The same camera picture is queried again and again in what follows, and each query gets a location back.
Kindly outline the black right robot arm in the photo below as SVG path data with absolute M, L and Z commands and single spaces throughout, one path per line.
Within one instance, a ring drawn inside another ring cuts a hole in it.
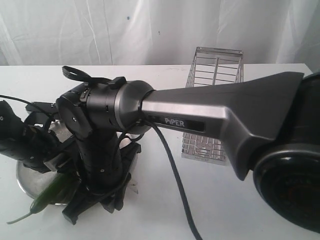
M 320 75 L 281 72 L 240 83 L 155 90 L 142 80 L 92 77 L 70 67 L 63 75 L 79 85 L 56 100 L 74 135 L 82 184 L 63 210 L 75 224 L 100 203 L 121 210 L 132 159 L 121 154 L 129 134 L 154 129 L 168 155 L 185 215 L 196 239 L 187 196 L 161 128 L 221 141 L 240 180 L 249 171 L 261 198 L 280 216 L 320 231 Z

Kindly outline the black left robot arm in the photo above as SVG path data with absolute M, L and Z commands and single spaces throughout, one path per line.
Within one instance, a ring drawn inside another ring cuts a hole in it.
M 11 106 L 0 102 L 0 153 L 21 162 L 41 174 L 50 169 L 44 164 L 60 144 L 54 133 L 26 124 L 15 115 Z

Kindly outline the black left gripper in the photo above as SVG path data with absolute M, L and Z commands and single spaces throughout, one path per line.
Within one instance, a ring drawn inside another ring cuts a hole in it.
M 26 168 L 41 174 L 50 169 L 44 164 L 60 144 L 56 134 L 50 130 L 40 130 L 35 126 L 16 122 L 14 124 L 14 159 Z

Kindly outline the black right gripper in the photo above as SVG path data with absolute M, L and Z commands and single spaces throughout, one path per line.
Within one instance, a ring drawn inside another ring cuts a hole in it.
M 83 180 L 62 211 L 67 221 L 75 225 L 80 214 L 98 203 L 110 213 L 123 208 L 127 186 L 132 179 L 131 167 L 141 153 L 138 141 L 142 137 L 98 130 L 76 141 Z

